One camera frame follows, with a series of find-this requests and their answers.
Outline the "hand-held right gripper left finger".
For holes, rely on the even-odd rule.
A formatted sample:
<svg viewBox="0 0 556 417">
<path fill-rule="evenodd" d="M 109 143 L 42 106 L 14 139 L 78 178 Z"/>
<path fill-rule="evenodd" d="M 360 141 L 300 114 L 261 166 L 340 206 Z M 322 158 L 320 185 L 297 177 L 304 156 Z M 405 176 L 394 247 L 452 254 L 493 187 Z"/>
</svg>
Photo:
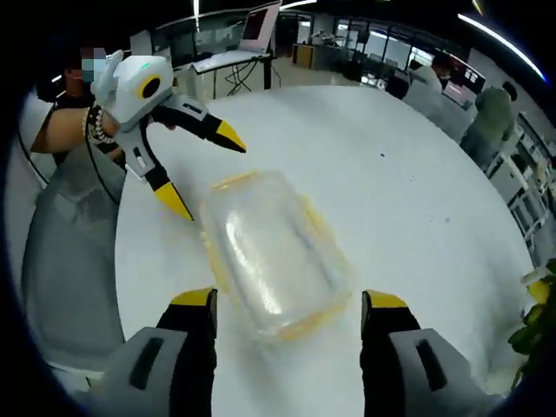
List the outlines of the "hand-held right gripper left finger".
<svg viewBox="0 0 556 417">
<path fill-rule="evenodd" d="M 216 288 L 184 292 L 112 355 L 89 391 L 90 416 L 210 416 Z"/>
</svg>

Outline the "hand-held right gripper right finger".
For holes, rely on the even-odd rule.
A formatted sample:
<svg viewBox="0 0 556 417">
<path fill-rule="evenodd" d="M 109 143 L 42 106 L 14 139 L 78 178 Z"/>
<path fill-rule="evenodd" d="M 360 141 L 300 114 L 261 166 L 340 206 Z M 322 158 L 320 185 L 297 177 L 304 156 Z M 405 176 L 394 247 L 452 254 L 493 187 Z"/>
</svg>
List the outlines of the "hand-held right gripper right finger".
<svg viewBox="0 0 556 417">
<path fill-rule="evenodd" d="M 371 289 L 361 295 L 360 366 L 366 416 L 488 416 L 500 403 L 401 298 Z"/>
</svg>

